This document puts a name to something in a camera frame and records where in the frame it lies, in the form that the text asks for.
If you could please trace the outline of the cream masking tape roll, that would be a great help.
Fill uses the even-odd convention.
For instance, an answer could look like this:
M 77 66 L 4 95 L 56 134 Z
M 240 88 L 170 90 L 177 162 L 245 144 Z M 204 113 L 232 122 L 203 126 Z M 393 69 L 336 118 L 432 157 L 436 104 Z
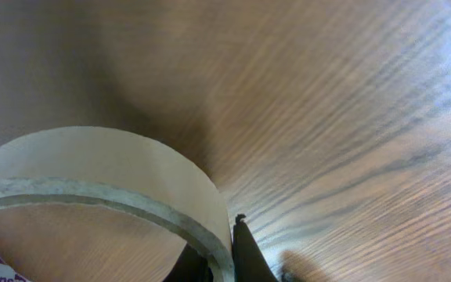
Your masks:
M 31 204 L 99 205 L 184 239 L 214 278 L 235 278 L 225 201 L 192 161 L 154 139 L 75 126 L 0 146 L 0 210 Z

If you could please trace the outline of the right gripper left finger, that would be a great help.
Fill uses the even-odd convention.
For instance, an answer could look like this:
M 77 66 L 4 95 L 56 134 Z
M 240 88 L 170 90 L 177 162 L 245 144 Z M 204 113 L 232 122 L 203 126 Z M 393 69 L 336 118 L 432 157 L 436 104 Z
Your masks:
M 187 244 L 163 282 L 212 282 L 207 259 Z

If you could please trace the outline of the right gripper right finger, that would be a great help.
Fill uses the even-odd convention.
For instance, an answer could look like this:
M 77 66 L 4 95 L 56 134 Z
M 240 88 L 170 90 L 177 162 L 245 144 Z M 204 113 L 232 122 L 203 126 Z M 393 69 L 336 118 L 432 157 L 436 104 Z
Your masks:
M 233 262 L 236 282 L 277 282 L 245 219 L 245 214 L 238 214 L 233 227 Z

